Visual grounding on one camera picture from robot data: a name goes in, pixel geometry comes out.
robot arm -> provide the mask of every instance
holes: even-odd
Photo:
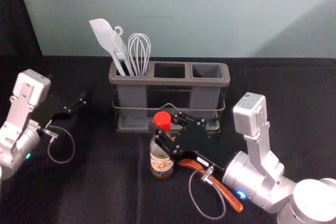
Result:
[[[39,143],[38,123],[30,121],[30,117],[45,100],[49,88],[50,80],[34,71],[19,73],[10,97],[11,108],[0,129],[0,180],[10,178]]]
[[[284,166],[270,150],[266,98],[246,93],[233,109],[235,127],[244,135],[248,155],[239,152],[222,182],[243,191],[256,205],[278,213],[279,224],[336,223],[336,180],[283,176]]]

black table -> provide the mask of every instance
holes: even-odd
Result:
[[[32,157],[11,179],[2,182],[1,223],[211,223],[197,212],[189,197],[191,170],[177,168],[170,180],[154,179],[149,164],[150,134],[114,131],[110,58],[0,60],[1,124],[16,76],[27,68],[52,73],[49,93],[67,102],[76,99],[82,89],[91,93],[81,113],[59,123],[76,141],[74,159],[66,165],[53,163],[46,155],[48,138],[42,138]],[[232,107],[246,91],[264,94],[271,149],[285,165],[285,176],[297,182],[336,177],[335,60],[217,61],[228,64],[231,76],[222,131],[216,136],[219,141],[246,151],[243,137],[234,130]],[[193,192],[207,214],[220,214],[220,201],[212,188],[195,179]],[[217,222],[276,223],[275,215],[247,201],[244,206],[241,214],[227,206],[226,216]]]

gray wall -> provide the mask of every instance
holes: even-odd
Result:
[[[336,57],[336,0],[25,2],[44,55],[107,56],[88,23],[102,17],[156,57]]]

